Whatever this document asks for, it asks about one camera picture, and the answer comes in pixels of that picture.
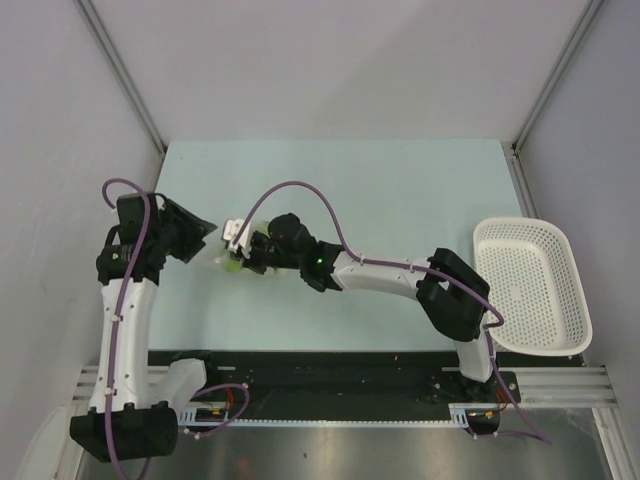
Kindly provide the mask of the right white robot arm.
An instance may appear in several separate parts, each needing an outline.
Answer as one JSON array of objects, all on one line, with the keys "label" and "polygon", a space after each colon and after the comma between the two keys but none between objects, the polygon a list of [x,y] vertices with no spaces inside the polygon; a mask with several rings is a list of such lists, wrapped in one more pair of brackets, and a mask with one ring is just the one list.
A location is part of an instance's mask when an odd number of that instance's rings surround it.
[{"label": "right white robot arm", "polygon": [[318,292],[367,290],[418,302],[436,331],[454,342],[463,393],[484,401],[496,391],[483,333],[490,287],[454,252],[438,248],[422,263],[356,260],[346,246],[316,239],[292,213],[258,227],[242,221],[238,244],[229,248],[246,269],[296,270]]}]

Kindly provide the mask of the clear polka dot zip bag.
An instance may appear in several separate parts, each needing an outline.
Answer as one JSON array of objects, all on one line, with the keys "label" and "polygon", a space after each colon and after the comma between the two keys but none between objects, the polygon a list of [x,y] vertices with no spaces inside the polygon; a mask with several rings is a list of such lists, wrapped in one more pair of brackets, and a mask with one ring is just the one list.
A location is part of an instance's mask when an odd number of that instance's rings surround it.
[{"label": "clear polka dot zip bag", "polygon": [[[259,223],[262,226],[260,232],[267,234],[267,225],[268,222],[266,220],[252,220],[253,222]],[[227,251],[224,248],[223,242],[221,240],[222,230],[224,224],[216,230],[214,233],[209,234],[205,239],[204,248],[194,257],[194,261],[204,267],[212,268],[216,271],[224,271],[222,269],[222,261],[228,256],[236,256],[243,258],[245,257],[241,253],[234,254]]]}]

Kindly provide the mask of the green fake apple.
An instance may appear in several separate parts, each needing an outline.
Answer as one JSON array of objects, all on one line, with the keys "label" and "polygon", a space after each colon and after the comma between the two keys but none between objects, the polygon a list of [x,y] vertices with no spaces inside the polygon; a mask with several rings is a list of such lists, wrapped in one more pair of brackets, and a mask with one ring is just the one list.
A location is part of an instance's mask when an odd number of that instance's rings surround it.
[{"label": "green fake apple", "polygon": [[239,273],[244,269],[243,261],[242,256],[228,256],[222,261],[222,269],[228,273]]}]

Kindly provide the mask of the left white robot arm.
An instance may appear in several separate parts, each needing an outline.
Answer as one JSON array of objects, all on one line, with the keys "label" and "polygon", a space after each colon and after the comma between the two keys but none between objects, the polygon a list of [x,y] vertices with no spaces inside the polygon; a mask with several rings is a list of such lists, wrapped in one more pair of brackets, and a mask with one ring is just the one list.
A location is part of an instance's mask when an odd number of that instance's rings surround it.
[{"label": "left white robot arm", "polygon": [[156,384],[149,380],[153,305],[166,260],[190,262],[216,225],[162,194],[128,194],[115,203],[118,222],[96,260],[103,301],[97,379],[86,414],[70,436],[103,463],[170,455],[179,414],[194,395],[214,397],[220,374],[197,358],[173,362]]}]

